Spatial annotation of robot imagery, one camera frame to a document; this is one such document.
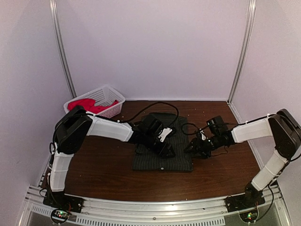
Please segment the left aluminium corner post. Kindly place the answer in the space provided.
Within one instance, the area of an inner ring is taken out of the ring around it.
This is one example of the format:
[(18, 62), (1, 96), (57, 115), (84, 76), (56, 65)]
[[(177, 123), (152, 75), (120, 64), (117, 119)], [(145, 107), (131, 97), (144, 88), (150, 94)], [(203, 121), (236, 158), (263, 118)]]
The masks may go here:
[(74, 87), (74, 84), (72, 81), (72, 77), (71, 77), (71, 73), (70, 73), (70, 69), (68, 66), (68, 61), (67, 61), (67, 57), (66, 57), (66, 53), (65, 53), (65, 49), (64, 49), (64, 45), (63, 45), (63, 37), (62, 37), (62, 32), (61, 32), (60, 23), (59, 23), (59, 15), (58, 15), (58, 10), (57, 10), (57, 1), (50, 0), (49, 5), (50, 5), (50, 12), (51, 12), (51, 16), (52, 16), (53, 26), (54, 26), (55, 38), (56, 38), (56, 42), (57, 42), (57, 46), (58, 46), (58, 53), (59, 53), (59, 57), (61, 60), (61, 65), (63, 68), (67, 87), (69, 89), (69, 92), (70, 92), (72, 98), (75, 98), (77, 95), (76, 95), (75, 87)]

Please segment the right aluminium corner post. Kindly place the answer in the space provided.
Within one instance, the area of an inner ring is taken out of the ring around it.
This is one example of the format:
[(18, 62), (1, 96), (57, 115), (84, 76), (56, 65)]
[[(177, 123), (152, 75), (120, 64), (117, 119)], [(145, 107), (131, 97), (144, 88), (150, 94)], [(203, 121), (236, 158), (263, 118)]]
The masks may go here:
[(235, 77), (234, 77), (234, 80), (233, 80), (233, 83), (231, 86), (231, 90), (230, 90), (230, 94), (228, 97), (228, 101), (227, 101), (229, 105), (233, 102), (234, 95), (238, 88), (239, 80), (240, 80), (240, 77), (241, 77), (241, 74), (243, 71), (250, 39), (251, 39), (252, 32), (253, 32), (255, 14), (256, 14), (256, 0), (249, 0), (243, 42), (242, 42), (241, 51), (240, 51), (240, 55), (239, 55), (239, 59), (238, 59), (238, 64), (237, 64), (237, 68), (236, 68), (236, 72), (235, 72)]

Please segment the aluminium corner post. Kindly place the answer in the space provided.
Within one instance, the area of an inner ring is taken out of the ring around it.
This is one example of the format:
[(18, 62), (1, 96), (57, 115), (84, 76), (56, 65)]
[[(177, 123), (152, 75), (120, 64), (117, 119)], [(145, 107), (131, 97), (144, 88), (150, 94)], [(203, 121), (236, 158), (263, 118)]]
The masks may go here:
[(227, 101), (229, 105), (233, 102), (234, 95), (238, 88), (239, 80), (240, 80), (240, 77), (241, 77), (241, 74), (243, 71), (250, 39), (251, 39), (252, 32), (253, 32), (255, 14), (256, 14), (256, 0), (249, 0), (243, 42), (242, 42), (241, 51), (240, 51), (240, 55), (239, 55), (239, 59), (238, 59), (238, 64), (237, 64), (237, 68), (236, 68), (236, 72), (235, 72), (235, 77), (234, 77), (234, 80), (233, 80), (233, 83), (231, 86), (231, 90), (230, 90), (230, 94), (228, 97), (228, 101)]
[(56, 42), (57, 42), (57, 46), (58, 46), (58, 53), (59, 53), (59, 57), (61, 60), (61, 65), (63, 68), (67, 87), (69, 89), (69, 92), (70, 92), (72, 98), (75, 98), (77, 95), (76, 95), (75, 87), (74, 87), (74, 84), (72, 81), (72, 77), (71, 77), (71, 73), (70, 73), (70, 69), (68, 66), (68, 61), (67, 61), (67, 57), (66, 57), (66, 53), (65, 53), (65, 49), (64, 49), (64, 45), (63, 45), (63, 37), (62, 37), (62, 32), (61, 32), (60, 23), (59, 23), (59, 15), (58, 15), (58, 10), (57, 10), (57, 1), (50, 0), (49, 5), (50, 5), (50, 12), (51, 12), (51, 16), (52, 16), (53, 26), (54, 26), (55, 38), (56, 38)]

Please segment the black pinstriped shirt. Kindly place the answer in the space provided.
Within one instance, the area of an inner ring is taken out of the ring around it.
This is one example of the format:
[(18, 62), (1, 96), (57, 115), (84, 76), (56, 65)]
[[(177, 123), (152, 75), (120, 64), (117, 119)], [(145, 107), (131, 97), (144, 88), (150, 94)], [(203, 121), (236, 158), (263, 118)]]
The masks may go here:
[(187, 118), (176, 116), (172, 113), (151, 113), (151, 116), (158, 119), (163, 128), (170, 128), (170, 132), (164, 139), (155, 146), (155, 149), (149, 149), (144, 145), (137, 145), (132, 163), (132, 170), (137, 171), (178, 171), (192, 172), (193, 163), (191, 155), (185, 153), (184, 149), (189, 144), (187, 126), (181, 126), (187, 123)]

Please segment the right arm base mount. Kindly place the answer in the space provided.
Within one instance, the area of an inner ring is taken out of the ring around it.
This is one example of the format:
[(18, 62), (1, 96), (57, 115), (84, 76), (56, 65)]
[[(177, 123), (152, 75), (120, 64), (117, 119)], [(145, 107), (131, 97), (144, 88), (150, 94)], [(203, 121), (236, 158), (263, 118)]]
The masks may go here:
[(251, 182), (245, 186), (245, 192), (243, 194), (228, 195), (224, 199), (227, 211), (235, 212), (242, 210), (242, 212), (239, 214), (240, 219), (247, 224), (256, 224), (267, 215), (273, 205), (275, 196), (272, 192), (270, 184), (271, 183), (267, 184), (266, 187), (271, 192), (272, 200), (268, 209), (263, 214), (260, 214), (258, 208), (260, 204), (265, 203), (263, 190), (257, 190)]

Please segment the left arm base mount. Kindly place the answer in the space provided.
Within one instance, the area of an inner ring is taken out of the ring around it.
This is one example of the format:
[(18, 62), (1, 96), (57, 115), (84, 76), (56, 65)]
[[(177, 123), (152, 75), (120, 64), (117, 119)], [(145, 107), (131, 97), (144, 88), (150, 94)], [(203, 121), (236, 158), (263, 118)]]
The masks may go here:
[(54, 208), (50, 213), (50, 219), (54, 224), (61, 225), (68, 221), (72, 213), (81, 213), (84, 199), (80, 197), (66, 195), (64, 191), (54, 192), (50, 188), (49, 182), (45, 184), (46, 190), (43, 196), (43, 204)]

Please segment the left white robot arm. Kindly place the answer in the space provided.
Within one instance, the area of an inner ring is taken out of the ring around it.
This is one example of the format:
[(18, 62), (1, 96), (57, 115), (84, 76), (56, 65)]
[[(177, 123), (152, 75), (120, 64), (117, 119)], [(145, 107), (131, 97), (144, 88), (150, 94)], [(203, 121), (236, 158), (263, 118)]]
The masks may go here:
[(172, 129), (153, 115), (147, 115), (138, 124), (130, 121), (117, 121), (86, 111), (81, 106), (70, 110), (56, 125), (50, 143), (51, 159), (48, 164), (50, 174), (48, 184), (49, 201), (57, 209), (67, 206), (68, 200), (63, 192), (65, 179), (71, 159), (80, 150), (87, 136), (112, 138), (122, 142), (143, 145), (163, 159), (175, 157), (166, 137)]

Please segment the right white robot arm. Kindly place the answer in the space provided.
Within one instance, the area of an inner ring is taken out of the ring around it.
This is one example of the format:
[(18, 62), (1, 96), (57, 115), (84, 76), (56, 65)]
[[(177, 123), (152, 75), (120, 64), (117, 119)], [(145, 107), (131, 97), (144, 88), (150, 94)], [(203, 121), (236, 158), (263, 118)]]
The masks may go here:
[(301, 126), (285, 108), (237, 125), (225, 122), (218, 115), (209, 119), (204, 128), (197, 129), (194, 136), (184, 151), (203, 159), (212, 157), (212, 152), (223, 146), (245, 142), (255, 144), (259, 140), (270, 145), (270, 158), (246, 186), (247, 193), (241, 197), (241, 204), (246, 208), (257, 203), (258, 193), (276, 181), (290, 162), (298, 159), (296, 152), (301, 146)]

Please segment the red garment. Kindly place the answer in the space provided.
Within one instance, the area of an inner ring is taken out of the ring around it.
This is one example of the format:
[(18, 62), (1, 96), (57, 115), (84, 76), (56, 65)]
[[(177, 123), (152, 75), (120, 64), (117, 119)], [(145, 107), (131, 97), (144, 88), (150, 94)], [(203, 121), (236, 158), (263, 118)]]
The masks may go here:
[(76, 106), (82, 106), (86, 111), (89, 111), (92, 113), (100, 113), (100, 112), (103, 112), (104, 110), (118, 104), (119, 101), (115, 100), (112, 104), (110, 104), (108, 106), (95, 105), (95, 103), (96, 103), (96, 101), (94, 99), (90, 99), (90, 98), (79, 99), (79, 100), (70, 102), (67, 105), (67, 109), (70, 111), (73, 108), (75, 108)]

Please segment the white plastic laundry basket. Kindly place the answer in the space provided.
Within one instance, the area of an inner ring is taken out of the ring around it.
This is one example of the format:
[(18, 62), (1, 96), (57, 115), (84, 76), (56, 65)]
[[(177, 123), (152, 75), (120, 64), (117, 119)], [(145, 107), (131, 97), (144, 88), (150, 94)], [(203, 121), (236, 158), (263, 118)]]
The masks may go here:
[(104, 106), (108, 106), (108, 105), (112, 104), (115, 100), (118, 100), (119, 101), (118, 104), (104, 110), (103, 112), (96, 113), (97, 115), (107, 117), (107, 118), (112, 118), (112, 117), (120, 114), (122, 105), (126, 100), (125, 97), (121, 93), (119, 93), (116, 89), (114, 89), (108, 85), (104, 85), (104, 86), (101, 86), (100, 88), (94, 89), (94, 90), (87, 92), (83, 95), (80, 95), (74, 99), (71, 99), (70, 101), (67, 101), (63, 105), (64, 111), (66, 113), (69, 112), (69, 110), (67, 109), (67, 105), (70, 102), (79, 100), (79, 99), (84, 99), (84, 98), (94, 99), (96, 101), (95, 105), (104, 105)]

